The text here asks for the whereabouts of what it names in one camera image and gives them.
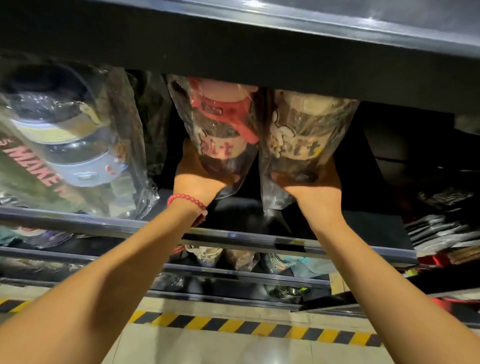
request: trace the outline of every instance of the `yellow stripe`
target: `yellow stripe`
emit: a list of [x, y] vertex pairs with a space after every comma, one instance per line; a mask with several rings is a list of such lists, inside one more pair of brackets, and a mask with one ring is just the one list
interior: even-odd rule
[[233, 333], [239, 329], [240, 326], [245, 321], [243, 320], [228, 320], [223, 326], [218, 330], [218, 332], [230, 332]]
[[338, 335], [339, 332], [340, 331], [338, 331], [338, 330], [330, 330], [330, 329], [326, 328], [322, 332], [322, 334], [319, 336], [317, 341], [332, 343], [332, 342], [335, 341], [336, 336]]
[[301, 339], [308, 328], [304, 326], [292, 326], [290, 331], [285, 335], [286, 339]]
[[173, 322], [173, 320], [175, 320], [178, 316], [180, 315], [170, 314], [167, 312], [167, 313], [161, 314], [159, 317], [153, 320], [151, 325], [165, 327], [170, 325]]
[[211, 319], [211, 317], [196, 316], [184, 328], [188, 328], [190, 330], [201, 330]]
[[17, 307], [15, 307], [14, 309], [10, 310], [11, 313], [13, 314], [16, 314], [20, 311], [22, 311], [26, 306], [28, 306], [32, 301], [25, 301], [21, 304], [19, 304]]
[[367, 341], [370, 338], [371, 334], [367, 334], [366, 332], [356, 332], [353, 335], [352, 340], [348, 343], [349, 345], [367, 345]]
[[129, 324], [132, 324], [135, 322], [140, 316], [142, 316], [145, 313], [145, 311], [135, 311], [133, 315], [130, 317], [130, 320], [128, 320]]
[[268, 336], [275, 328], [276, 324], [271, 324], [269, 322], [262, 322], [257, 328], [252, 332], [252, 335], [256, 336]]

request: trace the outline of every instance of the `person's right arm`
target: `person's right arm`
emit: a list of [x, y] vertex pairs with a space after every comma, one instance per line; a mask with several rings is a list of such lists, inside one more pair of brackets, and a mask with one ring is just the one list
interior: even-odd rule
[[281, 177], [277, 182], [297, 199], [318, 241], [396, 364], [480, 362], [480, 339], [435, 305], [347, 225], [333, 162], [316, 185], [293, 185]]

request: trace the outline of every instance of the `hand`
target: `hand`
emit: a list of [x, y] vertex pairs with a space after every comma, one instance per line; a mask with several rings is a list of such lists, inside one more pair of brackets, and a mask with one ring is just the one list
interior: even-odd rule
[[198, 153], [190, 139], [184, 140], [183, 158], [177, 167], [173, 185], [174, 194], [186, 194], [208, 206], [222, 188], [234, 181], [234, 176], [223, 180], [210, 176], [202, 167]]
[[298, 182], [278, 173], [272, 173], [272, 179], [297, 199], [300, 210], [314, 232], [345, 222], [341, 184], [333, 158], [322, 167], [321, 176], [313, 183]]

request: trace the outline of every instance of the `forearm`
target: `forearm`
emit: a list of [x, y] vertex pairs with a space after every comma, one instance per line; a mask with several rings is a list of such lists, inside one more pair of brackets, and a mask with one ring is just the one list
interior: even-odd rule
[[375, 253], [343, 219], [316, 235], [396, 363], [473, 363], [476, 335]]
[[0, 361], [100, 363], [198, 214], [191, 202], [174, 200], [132, 237], [34, 301], [0, 327]]

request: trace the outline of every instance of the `tiled floor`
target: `tiled floor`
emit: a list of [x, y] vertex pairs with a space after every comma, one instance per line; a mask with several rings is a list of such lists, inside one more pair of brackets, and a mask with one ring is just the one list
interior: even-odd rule
[[[0, 285], [0, 297], [30, 300], [44, 293], [35, 287]], [[138, 310], [234, 318], [285, 325], [374, 332], [363, 319], [291, 313], [284, 310], [144, 298]], [[0, 315], [0, 323], [9, 314]], [[128, 324], [103, 364], [380, 364], [392, 363], [383, 348], [278, 339], [217, 331]]]

